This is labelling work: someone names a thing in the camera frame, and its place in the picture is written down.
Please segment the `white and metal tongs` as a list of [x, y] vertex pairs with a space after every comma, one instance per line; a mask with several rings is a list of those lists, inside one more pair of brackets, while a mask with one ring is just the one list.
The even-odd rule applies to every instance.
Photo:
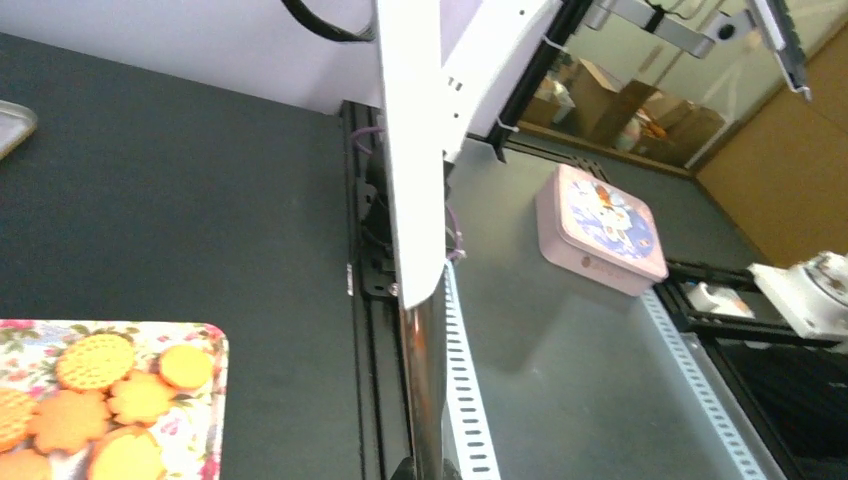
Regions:
[[440, 7], [377, 1], [388, 189], [413, 476], [444, 475], [445, 212]]

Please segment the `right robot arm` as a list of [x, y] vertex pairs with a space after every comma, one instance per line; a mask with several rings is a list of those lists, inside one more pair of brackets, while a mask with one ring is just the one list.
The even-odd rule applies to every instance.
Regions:
[[485, 1], [447, 58], [437, 1], [374, 4], [399, 302], [430, 298], [445, 263], [443, 163], [551, 1]]

